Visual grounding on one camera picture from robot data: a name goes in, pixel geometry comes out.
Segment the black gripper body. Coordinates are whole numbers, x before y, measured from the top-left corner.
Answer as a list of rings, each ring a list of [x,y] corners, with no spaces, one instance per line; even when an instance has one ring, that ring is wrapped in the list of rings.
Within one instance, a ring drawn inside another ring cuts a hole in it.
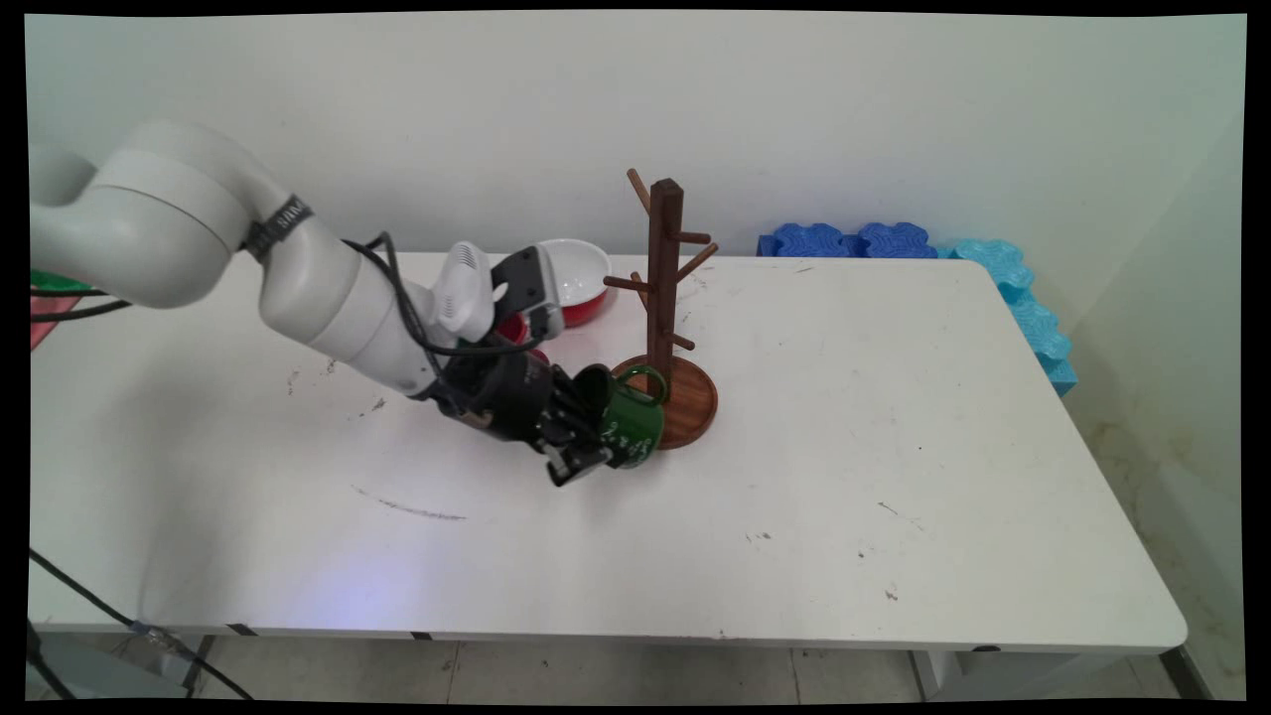
[[[452,420],[540,451],[540,439],[561,444],[588,436],[588,425],[559,401],[558,381],[571,380],[561,366],[533,352],[454,357],[425,398]]]

